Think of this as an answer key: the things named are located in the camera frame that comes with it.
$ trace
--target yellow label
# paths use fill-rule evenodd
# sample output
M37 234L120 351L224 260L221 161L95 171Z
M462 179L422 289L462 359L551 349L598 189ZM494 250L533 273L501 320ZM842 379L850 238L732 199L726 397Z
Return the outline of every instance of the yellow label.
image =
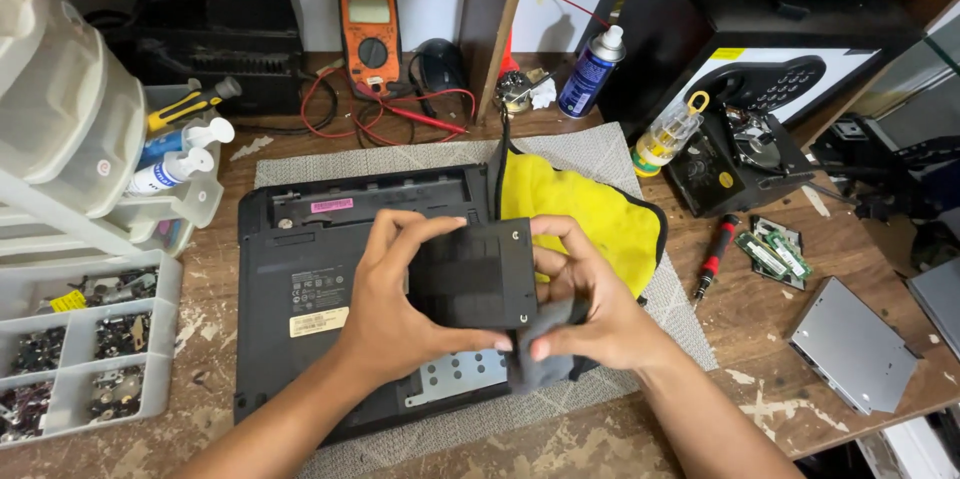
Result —
M290 338L305 337L323 331L341 328L347 323L351 307L335 308L323 312L306 313L290 318Z
M746 50L746 47L719 47L710 58L718 61L735 61L739 59L740 55L743 55L743 52Z
M66 312L68 310L79 310L87 307L87 298L82 293L74 289L63 297L57 297L50 300L50 306L54 312Z

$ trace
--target screwdriver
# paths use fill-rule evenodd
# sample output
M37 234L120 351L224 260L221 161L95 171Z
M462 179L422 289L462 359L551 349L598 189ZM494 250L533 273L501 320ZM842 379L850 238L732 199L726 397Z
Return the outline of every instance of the screwdriver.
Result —
M720 260L723 259L731 241L734 240L734 228L737 227L738 223L740 223L740 218L737 215L724 215L723 218L720 218L720 228L713 238L713 243L710 244L706 261L700 267L700 285L693 293L694 306L700 304L700 301L704 299L704 292L707 291L711 282L714 281L717 271L720 270Z
M148 127L151 132L155 132L179 118L204 112L227 98L240 94L243 94L240 84L232 77L227 77L214 85L213 89L191 91L176 104L151 113L147 117Z

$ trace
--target red screwdriver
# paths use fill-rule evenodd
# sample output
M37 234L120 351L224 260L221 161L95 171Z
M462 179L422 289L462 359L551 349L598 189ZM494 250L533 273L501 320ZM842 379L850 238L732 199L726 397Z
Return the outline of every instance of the red screwdriver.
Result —
M723 259L731 241L734 240L734 228L737 227L738 223L740 223L740 218L737 215L724 215L723 218L720 218L720 228L710 245L706 261L700 267L700 286L697 286L697 290L693 293L693 306L700 304L700 301L704 299L704 292L707 291L707 287L714 281L717 271L720 270L720 260Z

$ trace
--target multimeter dial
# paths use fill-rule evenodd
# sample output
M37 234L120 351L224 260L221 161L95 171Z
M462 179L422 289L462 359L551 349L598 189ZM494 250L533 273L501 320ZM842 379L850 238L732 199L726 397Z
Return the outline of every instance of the multimeter dial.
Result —
M366 38L357 46L357 58L367 68L380 68L387 64L390 52L377 38Z

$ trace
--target spray can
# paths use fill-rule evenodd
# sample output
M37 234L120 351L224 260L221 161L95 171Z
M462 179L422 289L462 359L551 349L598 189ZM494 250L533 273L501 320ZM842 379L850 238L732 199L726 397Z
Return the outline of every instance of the spray can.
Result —
M694 107L698 98L702 98L702 103ZM677 102L664 110L630 151L633 172L640 177L653 177L660 173L661 167L673 160L700 128L704 121L700 113L710 102L711 98L706 92L697 91L690 95L687 103Z
M586 117L594 108L603 84L626 53L623 29L617 25L590 40L559 94L557 105L560 112L570 118Z
M190 150L192 147L204 148L213 141L229 143L233 140L234 126L225 118L214 117L210 119L210 124L201 118L195 118L184 128L144 143L136 168L142 169L156 164L163 160L163 155L168 152Z
M210 169L213 169L213 156L206 149L193 147L187 152L168 152L162 162L134 173L124 193L134 197L153 195L189 180L195 171Z

